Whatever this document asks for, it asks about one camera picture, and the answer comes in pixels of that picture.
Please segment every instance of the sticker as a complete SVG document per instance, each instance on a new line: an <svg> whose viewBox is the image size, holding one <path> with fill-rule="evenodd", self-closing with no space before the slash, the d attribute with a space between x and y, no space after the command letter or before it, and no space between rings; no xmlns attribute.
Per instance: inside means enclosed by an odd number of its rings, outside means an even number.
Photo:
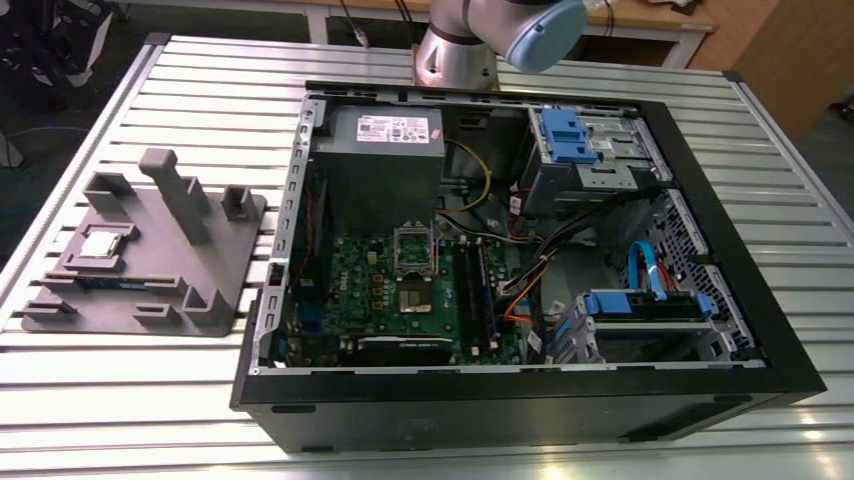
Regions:
<svg viewBox="0 0 854 480"><path fill-rule="evenodd" d="M357 142L429 143L429 126L423 117L359 117Z"/></svg>
<svg viewBox="0 0 854 480"><path fill-rule="evenodd" d="M543 348L543 341L539 338L539 335L533 333L533 330L528 332L528 345L531 348L539 353L539 350Z"/></svg>
<svg viewBox="0 0 854 480"><path fill-rule="evenodd" d="M509 213L513 215L521 213L521 199L519 197L509 197Z"/></svg>
<svg viewBox="0 0 854 480"><path fill-rule="evenodd" d="M613 145L607 140L589 140L589 148L593 150L611 150L613 151Z"/></svg>

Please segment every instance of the blue drive bracket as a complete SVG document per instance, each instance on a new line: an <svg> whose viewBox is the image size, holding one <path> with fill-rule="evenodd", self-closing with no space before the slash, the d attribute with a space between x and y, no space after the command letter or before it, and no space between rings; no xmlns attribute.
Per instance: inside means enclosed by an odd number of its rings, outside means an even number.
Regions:
<svg viewBox="0 0 854 480"><path fill-rule="evenodd" d="M592 164L599 160L587 145L587 127L575 110L544 109L540 112L543 133L555 163Z"/></svg>

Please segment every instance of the power supply label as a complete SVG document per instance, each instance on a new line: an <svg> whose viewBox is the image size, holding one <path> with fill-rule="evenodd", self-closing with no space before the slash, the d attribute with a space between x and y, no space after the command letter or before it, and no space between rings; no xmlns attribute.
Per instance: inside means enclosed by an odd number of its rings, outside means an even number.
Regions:
<svg viewBox="0 0 854 480"><path fill-rule="evenodd" d="M429 125L423 117L359 117L357 142L429 143Z"/></svg>

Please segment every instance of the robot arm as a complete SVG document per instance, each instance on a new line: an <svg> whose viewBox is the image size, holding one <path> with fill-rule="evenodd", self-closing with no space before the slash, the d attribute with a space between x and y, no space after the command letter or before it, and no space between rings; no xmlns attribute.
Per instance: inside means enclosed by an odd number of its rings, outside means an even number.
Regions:
<svg viewBox="0 0 854 480"><path fill-rule="evenodd" d="M585 22L583 0L433 0L416 83L492 88L495 53L523 72L540 72L567 54Z"/></svg>

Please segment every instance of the yellow cable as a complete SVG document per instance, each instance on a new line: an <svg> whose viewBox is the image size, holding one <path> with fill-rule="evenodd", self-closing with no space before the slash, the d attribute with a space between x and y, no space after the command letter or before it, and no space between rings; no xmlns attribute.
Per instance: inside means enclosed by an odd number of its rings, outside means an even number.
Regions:
<svg viewBox="0 0 854 480"><path fill-rule="evenodd" d="M459 208L445 208L443 210L439 210L439 213L459 213L476 207L480 204L480 202L485 200L485 197L489 195L489 188L492 187L492 173L489 172L489 167L485 166L485 162L483 161L483 158L480 158L480 155L477 155L475 151L471 148L468 148L468 146L463 145L456 140L451 140L449 138L445 139L445 141L456 145L463 150L465 150L465 153L468 153L468 155L471 155L471 157L480 164L480 168L483 169L483 175L485 177L485 184L483 185L483 193L480 194L480 196L473 202L471 202L468 205Z"/></svg>

